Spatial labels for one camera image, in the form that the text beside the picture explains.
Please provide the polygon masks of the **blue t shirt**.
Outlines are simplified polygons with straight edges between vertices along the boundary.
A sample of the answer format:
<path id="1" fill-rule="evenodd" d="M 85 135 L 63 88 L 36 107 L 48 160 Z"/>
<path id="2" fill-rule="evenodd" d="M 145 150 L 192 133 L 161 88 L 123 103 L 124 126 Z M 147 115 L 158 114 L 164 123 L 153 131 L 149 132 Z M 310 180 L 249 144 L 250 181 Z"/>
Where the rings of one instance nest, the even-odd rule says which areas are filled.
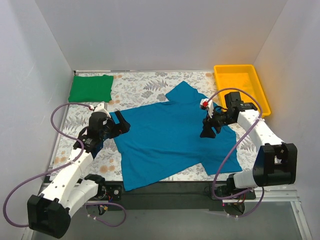
<path id="1" fill-rule="evenodd" d="M 202 164 L 208 175 L 241 171 L 236 133 L 223 127 L 215 138 L 202 138 L 205 96 L 185 81 L 166 94 L 165 102 L 121 112 L 130 129 L 115 138 L 121 154 L 124 188 L 131 191 Z"/>

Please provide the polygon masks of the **yellow plastic tray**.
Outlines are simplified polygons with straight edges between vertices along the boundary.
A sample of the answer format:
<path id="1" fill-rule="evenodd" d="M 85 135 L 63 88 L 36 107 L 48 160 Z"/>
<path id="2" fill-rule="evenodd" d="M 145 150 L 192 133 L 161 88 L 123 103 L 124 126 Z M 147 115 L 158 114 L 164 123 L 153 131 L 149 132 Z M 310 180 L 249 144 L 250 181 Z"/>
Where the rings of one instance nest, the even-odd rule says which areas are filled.
<path id="1" fill-rule="evenodd" d="M 241 89 L 257 100 L 262 107 L 263 118 L 271 115 L 267 98 L 256 69 L 252 64 L 215 65 L 213 71 L 218 90 L 225 88 Z"/>

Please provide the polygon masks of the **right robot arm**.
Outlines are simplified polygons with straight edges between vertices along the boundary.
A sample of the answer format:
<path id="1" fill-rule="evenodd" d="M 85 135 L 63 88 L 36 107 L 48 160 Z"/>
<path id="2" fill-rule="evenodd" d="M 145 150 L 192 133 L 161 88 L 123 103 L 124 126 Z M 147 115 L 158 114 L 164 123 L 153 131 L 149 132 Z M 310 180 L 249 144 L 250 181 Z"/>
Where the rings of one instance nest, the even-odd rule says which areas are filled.
<path id="1" fill-rule="evenodd" d="M 222 127 L 237 123 L 245 134 L 231 148 L 219 166 L 218 176 L 237 146 L 250 137 L 257 149 L 257 156 L 251 170 L 230 174 L 224 186 L 223 196 L 212 195 L 218 200 L 237 199 L 258 187 L 292 185 L 296 181 L 298 149 L 293 143 L 286 143 L 276 136 L 262 118 L 263 109 L 254 97 L 250 102 L 241 99 L 243 90 L 228 88 L 224 96 L 226 107 L 215 106 L 213 98 L 205 98 L 200 108 L 207 111 L 203 119 L 200 137 L 215 138 Z"/>

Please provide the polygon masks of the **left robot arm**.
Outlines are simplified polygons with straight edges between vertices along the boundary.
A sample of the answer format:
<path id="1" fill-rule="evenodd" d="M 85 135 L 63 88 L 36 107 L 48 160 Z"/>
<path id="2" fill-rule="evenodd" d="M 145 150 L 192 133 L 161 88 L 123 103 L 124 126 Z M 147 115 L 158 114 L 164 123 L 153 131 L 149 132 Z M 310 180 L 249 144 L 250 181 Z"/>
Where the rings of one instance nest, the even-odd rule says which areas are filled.
<path id="1" fill-rule="evenodd" d="M 93 162 L 104 141 L 130 130 L 130 124 L 120 111 L 118 123 L 106 111 L 94 111 L 78 134 L 67 167 L 39 195 L 27 201 L 30 229 L 60 239 L 67 232 L 72 216 L 90 199 L 101 200 L 107 194 L 106 180 L 97 174 L 88 174 L 81 180 L 85 169 Z"/>

